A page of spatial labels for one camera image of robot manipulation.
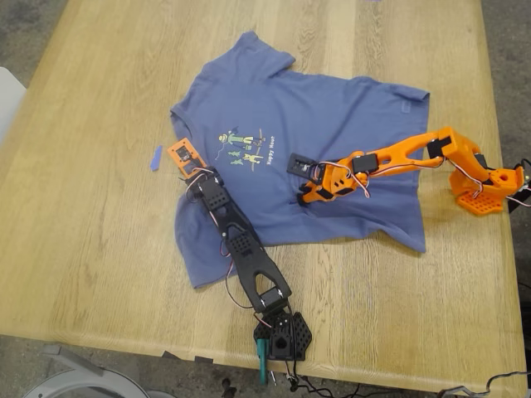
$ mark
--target blue t-shirt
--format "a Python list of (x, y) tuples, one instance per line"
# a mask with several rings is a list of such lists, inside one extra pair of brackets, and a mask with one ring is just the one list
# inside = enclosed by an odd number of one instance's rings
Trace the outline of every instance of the blue t-shirt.
[[(175, 134), (188, 138), (222, 175), (264, 245), (363, 238), (382, 230), (424, 251), (418, 172), (371, 179), (370, 199), (358, 189), (300, 206), (295, 196), (305, 180), (286, 167), (291, 153), (345, 158), (424, 133), (429, 94), (364, 76), (305, 75), (288, 69), (294, 61), (254, 32), (244, 33), (202, 68), (172, 107)], [(420, 158), (421, 151), (412, 156)], [(230, 260), (220, 256), (221, 237), (200, 203), (179, 199), (175, 237), (194, 287), (225, 276)]]

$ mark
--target wooden table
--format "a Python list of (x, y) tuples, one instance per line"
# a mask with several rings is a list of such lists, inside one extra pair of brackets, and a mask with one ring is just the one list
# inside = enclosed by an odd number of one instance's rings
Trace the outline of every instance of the wooden table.
[[(71, 0), (0, 148), (0, 333), (257, 367), (251, 313), (188, 282), (177, 168), (149, 170), (170, 106), (250, 29), (295, 70), (428, 89), (430, 129), (501, 166), (479, 0)], [(384, 234), (268, 249), (314, 334), (301, 374), (482, 391), (525, 368), (508, 216), (455, 205), (450, 171), (421, 174), (423, 255)]]

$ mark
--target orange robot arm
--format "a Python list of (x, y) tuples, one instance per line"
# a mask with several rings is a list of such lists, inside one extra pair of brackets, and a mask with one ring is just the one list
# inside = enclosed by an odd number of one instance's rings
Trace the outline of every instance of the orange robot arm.
[[(411, 153), (424, 147), (428, 150), (428, 159), (409, 158)], [(299, 201), (310, 203), (333, 201), (358, 187), (369, 197), (366, 186), (370, 177), (436, 168), (445, 160), (455, 166), (450, 185), (457, 203), (476, 215), (501, 211), (503, 200), (524, 184), (522, 165), (514, 169), (488, 168), (479, 147), (450, 127), (406, 138), (376, 151), (355, 151), (334, 162), (313, 162), (292, 154), (288, 172), (309, 179), (300, 188)]]

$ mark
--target teal clamp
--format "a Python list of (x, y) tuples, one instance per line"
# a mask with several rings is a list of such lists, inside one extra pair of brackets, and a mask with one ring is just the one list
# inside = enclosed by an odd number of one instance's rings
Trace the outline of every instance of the teal clamp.
[(260, 360), (260, 384), (267, 384), (267, 348), (269, 346), (269, 339), (259, 338), (256, 340), (256, 353)]

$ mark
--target floor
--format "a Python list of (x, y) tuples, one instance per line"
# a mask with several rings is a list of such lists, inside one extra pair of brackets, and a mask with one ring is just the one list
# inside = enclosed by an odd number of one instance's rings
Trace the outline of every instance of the floor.
[[(37, 68), (66, 0), (0, 0), (0, 66), (7, 67), (25, 86)], [(522, 157), (531, 158), (531, 2), (484, 0), (485, 26), (489, 41), (490, 65), (498, 112), (504, 165), (513, 166)], [(531, 285), (531, 211), (519, 208), (511, 215), (514, 255), (519, 281)], [(531, 289), (520, 286), (522, 298), (531, 299)], [(41, 342), (0, 336), (0, 397), (23, 396), (24, 392), (62, 367), (39, 353)], [(157, 357), (72, 347), (98, 365), (121, 371), (149, 389), (166, 391), (176, 397), (220, 396), (222, 380), (229, 377), (238, 389), (236, 396), (298, 397), (291, 393), (282, 375), (279, 385), (257, 384), (257, 372), (229, 366), (183, 362)], [(343, 396), (355, 384), (316, 379)], [(363, 386), (361, 393), (380, 391)], [(435, 396), (404, 391), (404, 396)], [(399, 396), (397, 393), (386, 396)]]

